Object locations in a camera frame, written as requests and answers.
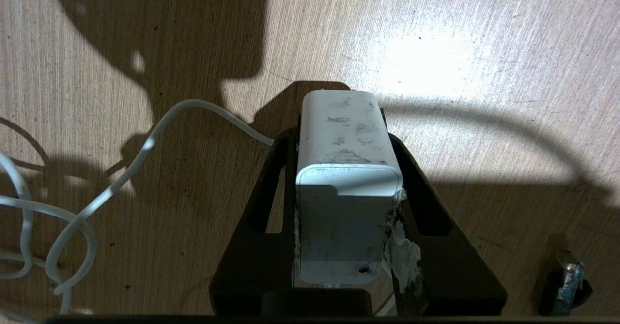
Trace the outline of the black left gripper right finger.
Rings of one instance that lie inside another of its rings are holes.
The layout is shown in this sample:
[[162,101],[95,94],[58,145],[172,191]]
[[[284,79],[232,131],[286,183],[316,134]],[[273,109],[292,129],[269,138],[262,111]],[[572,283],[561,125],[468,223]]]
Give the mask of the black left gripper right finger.
[[450,216],[436,190],[394,134],[390,143],[403,175],[390,236],[409,242],[414,257],[389,260],[399,315],[500,315],[507,291]]

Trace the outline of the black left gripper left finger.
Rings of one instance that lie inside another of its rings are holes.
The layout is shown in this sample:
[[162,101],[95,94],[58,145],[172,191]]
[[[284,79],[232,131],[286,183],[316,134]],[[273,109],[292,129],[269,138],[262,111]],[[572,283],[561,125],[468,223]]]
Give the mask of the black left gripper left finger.
[[[265,296],[293,288],[298,128],[274,141],[252,194],[210,283],[216,315],[259,315]],[[285,172],[282,231],[266,233],[281,171]]]

